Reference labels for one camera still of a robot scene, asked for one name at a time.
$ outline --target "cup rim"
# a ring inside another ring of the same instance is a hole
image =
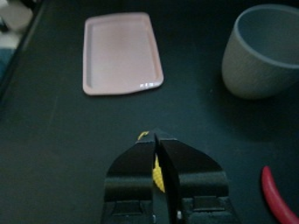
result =
[[[249,14],[251,11],[259,11],[259,10],[277,10],[277,11],[287,11],[294,13],[298,16],[299,19],[299,9],[297,9],[293,6],[289,5],[283,5],[283,4],[273,4],[273,3],[267,3],[267,4],[261,4],[257,6],[250,7],[249,9],[246,9],[238,16],[235,25],[234,25],[234,31],[237,33],[238,39],[241,44],[247,48],[247,50],[263,61],[266,61],[269,64],[278,66],[278,67],[285,67],[285,68],[291,68],[291,69],[299,69],[299,64],[294,64],[294,63],[285,63],[279,60],[271,59],[267,56],[265,56],[261,52],[258,52],[253,46],[247,43],[247,41],[243,39],[241,33],[239,33],[239,20],[243,18],[243,16],[246,14]]]

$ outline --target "pink tray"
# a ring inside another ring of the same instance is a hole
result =
[[[120,13],[90,18],[84,36],[84,92],[130,94],[159,87],[163,81],[149,15]]]

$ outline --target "ceramic cup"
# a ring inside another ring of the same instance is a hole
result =
[[[229,91],[245,99],[277,95],[299,81],[299,9],[262,4],[239,15],[222,62]]]

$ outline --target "black table surface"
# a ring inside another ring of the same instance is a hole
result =
[[[154,128],[219,162],[243,223],[277,223],[261,191],[265,165],[299,214],[299,86],[246,101],[221,78],[234,21],[265,3],[299,7],[295,0],[43,1],[0,89],[0,223],[99,223],[108,167]],[[153,20],[165,83],[87,96],[84,22],[136,11]]]

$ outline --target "red handle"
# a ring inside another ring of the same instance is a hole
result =
[[[262,172],[262,187],[266,196],[266,202],[279,222],[282,224],[299,224],[299,218],[289,208],[279,191],[277,190],[277,183],[274,181],[269,166],[263,168]]]

